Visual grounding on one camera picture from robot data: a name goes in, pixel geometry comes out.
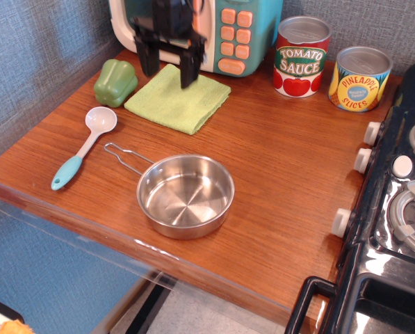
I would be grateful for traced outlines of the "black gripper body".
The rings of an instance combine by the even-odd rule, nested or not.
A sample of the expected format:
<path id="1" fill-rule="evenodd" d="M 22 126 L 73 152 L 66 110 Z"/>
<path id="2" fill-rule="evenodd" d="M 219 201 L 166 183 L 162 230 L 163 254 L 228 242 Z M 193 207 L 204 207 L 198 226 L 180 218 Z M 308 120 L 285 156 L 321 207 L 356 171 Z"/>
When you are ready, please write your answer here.
<path id="1" fill-rule="evenodd" d="M 203 1 L 131 1 L 130 25 L 137 51 L 161 50 L 204 55 L 206 38 L 193 27 L 204 10 Z"/>

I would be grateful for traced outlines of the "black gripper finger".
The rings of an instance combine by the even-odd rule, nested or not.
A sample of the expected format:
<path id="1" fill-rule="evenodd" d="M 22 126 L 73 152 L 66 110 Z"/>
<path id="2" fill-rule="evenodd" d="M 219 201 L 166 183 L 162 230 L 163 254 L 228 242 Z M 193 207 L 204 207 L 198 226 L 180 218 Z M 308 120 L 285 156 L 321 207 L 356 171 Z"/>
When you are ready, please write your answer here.
<path id="1" fill-rule="evenodd" d="M 180 79 L 181 88 L 188 88 L 196 81 L 204 62 L 204 45 L 192 45 L 180 53 Z"/>
<path id="2" fill-rule="evenodd" d="M 158 42 L 136 36 L 135 43 L 137 55 L 144 75 L 147 77 L 155 75 L 160 68 Z"/>

